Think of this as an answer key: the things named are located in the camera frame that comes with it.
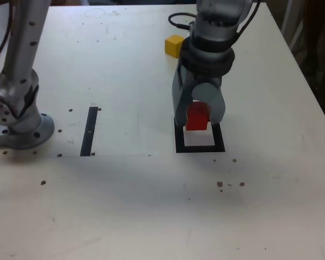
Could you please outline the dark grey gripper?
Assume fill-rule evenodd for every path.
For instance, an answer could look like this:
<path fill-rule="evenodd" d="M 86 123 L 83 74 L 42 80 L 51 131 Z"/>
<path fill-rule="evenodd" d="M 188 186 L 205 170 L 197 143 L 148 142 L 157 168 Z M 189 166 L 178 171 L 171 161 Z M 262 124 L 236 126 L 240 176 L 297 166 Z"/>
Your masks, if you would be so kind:
<path fill-rule="evenodd" d="M 196 75 L 182 64 L 177 65 L 175 75 L 177 80 L 172 84 L 172 99 L 176 125 L 186 125 L 187 108 L 193 99 L 206 103 L 212 124 L 220 123 L 225 114 L 225 101 L 218 87 L 222 85 L 222 77 Z"/>

